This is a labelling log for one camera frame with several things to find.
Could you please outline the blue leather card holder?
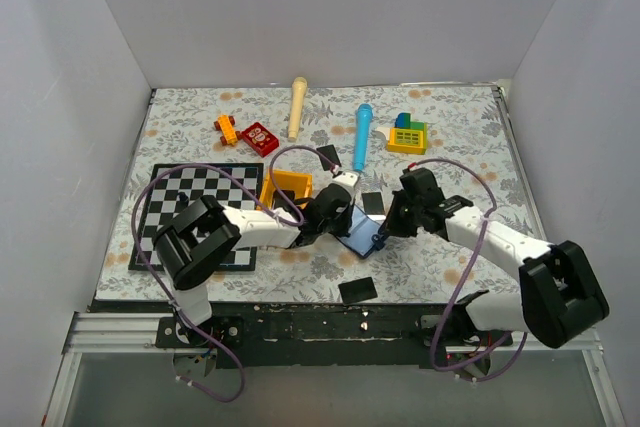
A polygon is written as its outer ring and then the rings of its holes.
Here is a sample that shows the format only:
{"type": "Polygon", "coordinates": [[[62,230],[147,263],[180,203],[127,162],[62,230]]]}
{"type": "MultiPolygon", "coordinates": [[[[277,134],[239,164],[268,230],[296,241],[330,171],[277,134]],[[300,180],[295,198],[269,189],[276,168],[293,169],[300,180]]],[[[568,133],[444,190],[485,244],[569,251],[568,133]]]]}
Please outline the blue leather card holder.
{"type": "Polygon", "coordinates": [[[385,246],[387,237],[379,233],[383,220],[383,215],[368,215],[361,207],[355,206],[348,234],[337,240],[359,258],[366,259],[385,246]]]}

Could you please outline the black VIP card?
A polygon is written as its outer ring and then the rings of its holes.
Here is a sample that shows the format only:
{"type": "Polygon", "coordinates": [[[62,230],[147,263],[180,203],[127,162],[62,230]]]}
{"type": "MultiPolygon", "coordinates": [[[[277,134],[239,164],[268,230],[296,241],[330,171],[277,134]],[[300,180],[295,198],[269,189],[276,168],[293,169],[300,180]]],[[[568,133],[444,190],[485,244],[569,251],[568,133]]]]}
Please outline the black VIP card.
{"type": "Polygon", "coordinates": [[[382,221],[386,217],[386,210],[381,192],[363,192],[362,203],[364,213],[374,221],[382,221]]]}

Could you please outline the black credit card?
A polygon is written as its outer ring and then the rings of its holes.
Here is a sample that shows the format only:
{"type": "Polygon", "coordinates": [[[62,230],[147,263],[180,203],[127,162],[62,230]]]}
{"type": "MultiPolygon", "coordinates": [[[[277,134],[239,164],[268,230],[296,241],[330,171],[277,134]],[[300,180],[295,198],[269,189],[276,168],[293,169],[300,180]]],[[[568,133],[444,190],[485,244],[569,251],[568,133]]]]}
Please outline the black credit card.
{"type": "Polygon", "coordinates": [[[322,155],[321,165],[325,171],[331,170],[333,166],[341,165],[337,151],[332,144],[318,147],[317,151],[322,155]]]}

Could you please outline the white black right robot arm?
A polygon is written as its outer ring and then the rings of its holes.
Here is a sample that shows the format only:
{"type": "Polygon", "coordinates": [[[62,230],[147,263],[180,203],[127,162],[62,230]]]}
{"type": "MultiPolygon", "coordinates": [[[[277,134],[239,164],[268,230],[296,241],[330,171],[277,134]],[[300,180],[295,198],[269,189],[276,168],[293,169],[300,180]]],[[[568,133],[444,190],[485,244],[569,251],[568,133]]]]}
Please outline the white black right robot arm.
{"type": "Polygon", "coordinates": [[[445,318],[444,337],[471,345],[489,331],[523,332],[559,348],[608,317],[608,301],[578,244],[551,244],[490,221],[470,200],[445,197],[426,168],[404,170],[400,182],[383,235],[408,238],[424,230],[477,250],[519,285],[515,294],[482,290],[458,300],[445,318]]]}

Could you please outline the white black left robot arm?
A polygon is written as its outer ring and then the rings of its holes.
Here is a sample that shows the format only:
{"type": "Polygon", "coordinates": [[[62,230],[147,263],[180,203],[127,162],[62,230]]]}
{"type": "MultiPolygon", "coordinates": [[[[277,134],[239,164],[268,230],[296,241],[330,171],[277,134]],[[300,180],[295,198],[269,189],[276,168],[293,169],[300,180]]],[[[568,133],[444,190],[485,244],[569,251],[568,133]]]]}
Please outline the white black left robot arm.
{"type": "Polygon", "coordinates": [[[318,237],[348,234],[354,189],[332,182],[302,210],[301,226],[290,226],[292,214],[282,208],[273,216],[241,210],[205,195],[163,226],[153,239],[155,252],[171,278],[173,303],[183,316],[178,334],[193,347],[205,345],[213,333],[207,280],[230,252],[243,248],[305,247],[318,237]]]}

